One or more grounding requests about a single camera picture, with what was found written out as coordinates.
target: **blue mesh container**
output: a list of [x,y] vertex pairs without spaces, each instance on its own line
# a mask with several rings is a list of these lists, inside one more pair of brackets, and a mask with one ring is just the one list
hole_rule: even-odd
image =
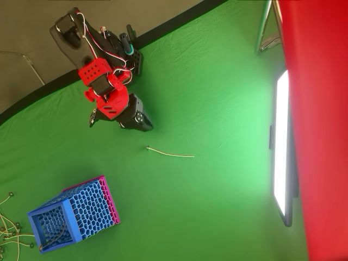
[[64,190],[28,217],[41,253],[80,242],[115,225],[98,178]]

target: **red board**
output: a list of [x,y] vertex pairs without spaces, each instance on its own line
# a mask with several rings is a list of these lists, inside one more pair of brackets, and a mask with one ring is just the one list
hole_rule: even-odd
[[309,259],[348,260],[348,1],[280,1]]

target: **green screen backdrop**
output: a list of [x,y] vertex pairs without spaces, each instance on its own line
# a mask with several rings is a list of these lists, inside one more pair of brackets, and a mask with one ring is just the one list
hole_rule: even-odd
[[[141,50],[142,76],[130,91],[151,132],[103,121],[89,128],[94,104],[81,81],[0,127],[0,196],[16,194],[1,212],[25,232],[27,212],[98,175],[122,222],[44,255],[21,246],[20,260],[307,260],[300,201],[286,228],[271,191],[269,125],[284,59],[281,46],[253,52],[262,4],[228,1]],[[7,245],[5,260],[16,248]]]

